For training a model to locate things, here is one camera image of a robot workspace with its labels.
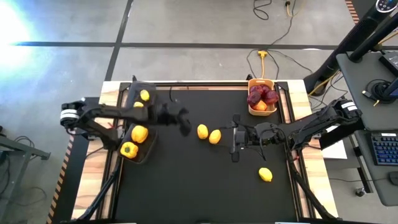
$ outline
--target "apple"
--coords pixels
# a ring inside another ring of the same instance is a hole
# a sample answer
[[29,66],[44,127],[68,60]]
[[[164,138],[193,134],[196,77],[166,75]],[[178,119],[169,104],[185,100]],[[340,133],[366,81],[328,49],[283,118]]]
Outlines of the apple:
[[268,105],[274,104],[278,102],[279,96],[275,90],[270,90],[266,93],[266,97],[264,98],[264,102]]

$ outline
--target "orange basket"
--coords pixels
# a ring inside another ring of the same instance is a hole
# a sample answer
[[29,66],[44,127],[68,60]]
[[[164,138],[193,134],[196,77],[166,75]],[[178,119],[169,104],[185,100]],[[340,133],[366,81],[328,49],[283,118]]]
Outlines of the orange basket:
[[[256,85],[267,85],[271,90],[274,90],[274,82],[272,80],[268,80],[268,79],[262,79],[262,78],[253,78],[250,79],[248,82],[248,95],[250,94],[250,88],[252,86],[256,86]],[[274,104],[272,105],[267,105],[267,110],[265,111],[257,111],[254,110],[250,107],[250,105],[248,105],[249,107],[249,113],[251,115],[254,116],[269,116],[270,114],[272,114],[273,112],[276,111],[276,107]]]

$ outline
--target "yellow bell pepper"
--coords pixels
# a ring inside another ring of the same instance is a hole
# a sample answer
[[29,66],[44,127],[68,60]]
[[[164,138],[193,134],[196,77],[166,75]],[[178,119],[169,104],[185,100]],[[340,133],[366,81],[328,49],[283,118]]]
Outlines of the yellow bell pepper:
[[139,93],[139,95],[141,96],[141,99],[144,101],[148,101],[149,100],[149,92],[146,90],[141,90],[141,92]]
[[120,153],[129,159],[133,159],[137,156],[138,146],[132,142],[125,142],[120,148]]
[[132,107],[144,107],[144,105],[141,102],[135,102]]
[[148,137],[148,129],[137,125],[131,131],[131,139],[138,143],[143,143]]
[[212,144],[217,144],[221,139],[221,131],[218,129],[211,132],[209,137],[209,142]]

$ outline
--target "white paper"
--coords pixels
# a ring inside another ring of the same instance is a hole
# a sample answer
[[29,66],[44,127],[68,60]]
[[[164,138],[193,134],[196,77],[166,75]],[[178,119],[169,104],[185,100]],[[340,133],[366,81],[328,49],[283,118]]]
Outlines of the white paper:
[[[330,132],[337,128],[337,126],[330,126],[326,129]],[[322,150],[322,155],[324,159],[347,159],[346,149],[344,148],[343,140],[340,140],[333,145]]]

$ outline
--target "red apple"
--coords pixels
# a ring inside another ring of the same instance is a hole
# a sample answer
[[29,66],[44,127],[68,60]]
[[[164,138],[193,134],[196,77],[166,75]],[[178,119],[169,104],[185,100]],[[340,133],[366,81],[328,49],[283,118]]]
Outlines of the red apple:
[[251,92],[247,98],[248,105],[254,106],[261,100],[261,94],[259,92]]
[[252,86],[252,87],[250,87],[250,93],[255,92],[255,91],[260,93],[260,95],[262,95],[264,93],[264,91],[262,90],[261,86]]
[[266,97],[264,98],[264,102],[267,105],[271,105],[274,104],[276,102],[278,102],[279,100],[279,96],[278,93],[275,90],[270,90],[266,93]]
[[270,91],[271,88],[269,88],[267,85],[264,85],[264,84],[261,84],[260,86],[261,86],[262,91],[263,91],[263,94],[262,94],[263,96],[262,97],[265,97],[266,93],[268,93],[268,91]]

